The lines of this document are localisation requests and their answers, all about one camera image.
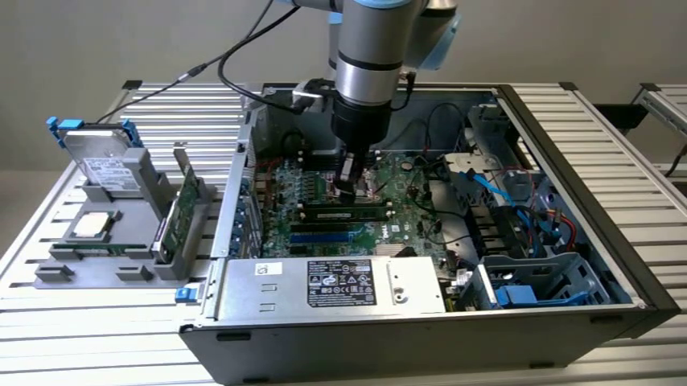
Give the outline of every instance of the blue latch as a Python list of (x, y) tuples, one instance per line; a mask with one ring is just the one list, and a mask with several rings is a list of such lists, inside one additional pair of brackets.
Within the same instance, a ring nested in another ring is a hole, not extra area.
[(197, 289), (196, 288), (177, 288), (173, 294), (174, 303), (194, 303), (197, 300)]
[(49, 117), (45, 121), (45, 124), (46, 124), (46, 129), (50, 130), (50, 134), (54, 137), (54, 140), (57, 141), (57, 144), (64, 149), (64, 142), (62, 142), (62, 139), (60, 138), (60, 134), (57, 134), (57, 121), (58, 121), (57, 117)]
[(121, 128), (129, 135), (130, 144), (134, 147), (142, 147), (142, 141), (140, 140), (136, 124), (129, 119), (125, 119), (124, 122), (121, 122)]
[(82, 119), (65, 119), (60, 122), (57, 128), (60, 130), (77, 130), (84, 127), (84, 124), (85, 123)]

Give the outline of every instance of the black cable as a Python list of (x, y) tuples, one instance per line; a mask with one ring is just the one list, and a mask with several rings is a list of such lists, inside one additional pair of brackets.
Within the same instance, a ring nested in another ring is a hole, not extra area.
[(264, 27), (261, 30), (258, 30), (253, 35), (249, 36), (249, 38), (242, 39), (238, 43), (236, 43), (236, 45), (233, 47), (230, 47), (230, 49), (224, 53), (224, 56), (220, 59), (218, 65), (217, 65), (217, 77), (218, 77), (218, 80), (224, 83), (224, 85), (226, 87), (229, 87), (234, 92), (237, 92), (244, 97), (252, 99), (253, 101), (258, 101), (264, 105), (272, 106), (274, 109), (288, 111), (289, 113), (293, 113), (293, 114), (301, 114), (302, 111), (293, 109), (289, 106), (280, 105), (278, 103), (269, 101), (266, 98), (257, 96), (250, 91), (248, 91), (246, 89), (237, 86), (229, 79), (226, 79), (226, 77), (224, 75), (224, 66), (226, 65), (226, 60), (230, 57), (230, 55), (233, 55), (233, 53), (240, 48), (245, 47), (245, 45), (248, 45), (253, 40), (260, 38), (266, 32), (273, 30), (278, 26), (278, 24), (281, 24), (298, 11), (298, 9), (300, 9), (300, 7), (294, 6), (277, 20), (274, 20), (272, 22), (272, 24), (269, 24), (266, 27)]
[(165, 92), (166, 90), (169, 90), (173, 86), (176, 86), (177, 84), (180, 84), (182, 81), (176, 79), (174, 82), (172, 82), (170, 84), (168, 84), (165, 87), (160, 88), (157, 91), (154, 92), (150, 92), (148, 95), (142, 96), (140, 99), (134, 100), (134, 101), (130, 101), (129, 103), (124, 103), (122, 105), (120, 105), (114, 110), (112, 110), (109, 113), (106, 113), (105, 115), (102, 115), (100, 118), (97, 118), (97, 121), (96, 123), (101, 123), (105, 119), (108, 119), (117, 111), (121, 111), (124, 110), (126, 107), (129, 107), (130, 105), (134, 105), (136, 103), (144, 101), (145, 99), (148, 99), (149, 97), (153, 97), (154, 95), (157, 94), (161, 94), (162, 92)]
[(462, 235), (461, 237), (456, 237), (454, 239), (452, 239), (449, 241), (436, 241), (436, 240), (432, 240), (429, 238), (429, 234), (428, 233), (425, 234), (425, 240), (429, 241), (434, 245), (448, 245), (448, 244), (452, 244), (456, 241), (460, 241), (460, 240), (466, 239), (469, 237), (469, 235)]
[(408, 75), (405, 76), (405, 81), (408, 82), (405, 84), (405, 99), (404, 103), (400, 105), (400, 107), (390, 108), (390, 111), (398, 111), (402, 110), (405, 107), (408, 107), (409, 103), (409, 96), (412, 95), (412, 92), (414, 91), (414, 77), (417, 74), (414, 72), (408, 72)]
[(376, 193), (378, 193), (381, 191), (381, 189), (384, 189), (384, 187), (386, 187), (388, 185), (388, 182), (393, 179), (393, 177), (390, 177), (386, 181), (384, 181), (384, 183), (378, 186), (378, 188), (372, 192), (372, 194), (374, 195)]
[(429, 213), (432, 215), (450, 215), (450, 216), (458, 217), (460, 219), (464, 219), (464, 216), (454, 211), (438, 211), (437, 209), (430, 209), (428, 207), (422, 207), (414, 199), (410, 199), (409, 201), (414, 204), (414, 206), (418, 209), (421, 209), (422, 211), (425, 211), (426, 213)]
[[(260, 16), (257, 17), (257, 20), (250, 27), (248, 34), (244, 37), (244, 40), (248, 39), (248, 37), (252, 35), (253, 31), (256, 30), (257, 26), (260, 25), (261, 20), (265, 18), (266, 11), (269, 10), (269, 7), (272, 6), (273, 0), (269, 0), (266, 2), (265, 8), (261, 10)], [(220, 56), (216, 56), (210, 60), (208, 60), (205, 63), (198, 64), (194, 66), (190, 70), (188, 70), (170, 84), (168, 84), (165, 87), (160, 88), (157, 91), (149, 93), (148, 95), (142, 96), (140, 99), (130, 101), (129, 103), (125, 103), (124, 105), (120, 105), (116, 109), (109, 111), (105, 115), (102, 115), (100, 118), (97, 118), (96, 123), (101, 123), (105, 119), (108, 119), (116, 112), (124, 110), (130, 105), (134, 105), (136, 103), (140, 103), (145, 99), (153, 97), (157, 94), (161, 94), (166, 90), (169, 90), (172, 87), (177, 86), (178, 84), (184, 83), (189, 78), (193, 78), (200, 75), (201, 72), (205, 71), (205, 69), (212, 66), (221, 58), (226, 55), (224, 52)]]
[(540, 214), (536, 213), (536, 211), (530, 207), (526, 207), (525, 205), (514, 205), (513, 208), (520, 210), (520, 211), (525, 211), (526, 213), (529, 213), (529, 217), (533, 220), (542, 220)]
[(430, 135), (429, 135), (429, 128), (430, 128), (430, 118), (433, 117), (433, 114), (434, 112), (441, 108), (441, 107), (452, 107), (454, 109), (454, 111), (458, 112), (458, 115), (460, 115), (460, 126), (462, 126), (462, 120), (464, 120), (464, 114), (462, 114), (462, 110), (460, 110), (460, 107), (450, 103), (450, 102), (442, 102), (440, 103), (438, 105), (433, 106), (433, 108), (430, 109), (430, 112), (429, 112), (429, 115), (426, 116), (426, 127), (425, 127), (425, 149), (429, 149), (430, 148)]
[(405, 133), (408, 132), (409, 128), (412, 127), (412, 125), (414, 123), (418, 123), (422, 125), (422, 127), (426, 127), (426, 123), (421, 119), (413, 118), (408, 122), (408, 125), (405, 125), (404, 129), (400, 130), (398, 135), (396, 135), (396, 137), (393, 137), (393, 139), (384, 146), (380, 146), (380, 150), (388, 149), (390, 147), (390, 145), (398, 141), (398, 139), (405, 135)]
[(256, 22), (253, 23), (253, 26), (249, 28), (248, 30), (248, 33), (245, 34), (244, 36), (244, 39), (248, 39), (250, 35), (253, 35), (253, 32), (256, 31), (257, 29), (257, 26), (260, 25), (261, 23), (261, 20), (265, 18), (265, 14), (266, 12), (269, 11), (269, 7), (272, 6), (272, 3), (274, 2), (274, 0), (268, 0), (266, 1), (266, 4), (265, 4), (265, 7), (262, 8), (261, 12), (260, 12), (260, 16), (257, 16), (257, 20)]
[(669, 175), (675, 172), (675, 169), (677, 169), (677, 164), (681, 161), (681, 159), (683, 159), (683, 154), (680, 152), (677, 154), (677, 157), (675, 157), (675, 159), (673, 159), (673, 164), (669, 166), (669, 169), (664, 174), (665, 177), (669, 177)]

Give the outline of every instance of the sticker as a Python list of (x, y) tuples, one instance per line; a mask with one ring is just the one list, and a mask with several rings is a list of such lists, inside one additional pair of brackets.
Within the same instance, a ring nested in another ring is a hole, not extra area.
[(308, 261), (308, 305), (310, 307), (374, 306), (370, 261)]
[(138, 183), (118, 158), (84, 158), (94, 183), (106, 191), (137, 191)]
[(256, 276), (280, 275), (280, 274), (281, 274), (281, 262), (256, 264)]

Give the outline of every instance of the robotic arm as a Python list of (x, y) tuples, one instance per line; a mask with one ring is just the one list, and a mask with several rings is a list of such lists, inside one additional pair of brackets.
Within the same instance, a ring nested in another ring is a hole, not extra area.
[(332, 131), (345, 145), (336, 185), (341, 201), (349, 203), (369, 147), (386, 136), (401, 66), (438, 68), (457, 27), (456, 4), (454, 0), (290, 2), (340, 13), (329, 18), (329, 65), (336, 70)]

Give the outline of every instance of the white label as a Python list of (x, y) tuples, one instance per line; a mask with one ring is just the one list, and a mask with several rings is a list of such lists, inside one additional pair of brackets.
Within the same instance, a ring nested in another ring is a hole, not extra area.
[(90, 177), (106, 191), (137, 191), (138, 184), (118, 158), (84, 158)]
[(280, 274), (281, 274), (281, 263), (257, 263), (256, 264), (256, 276), (280, 275)]

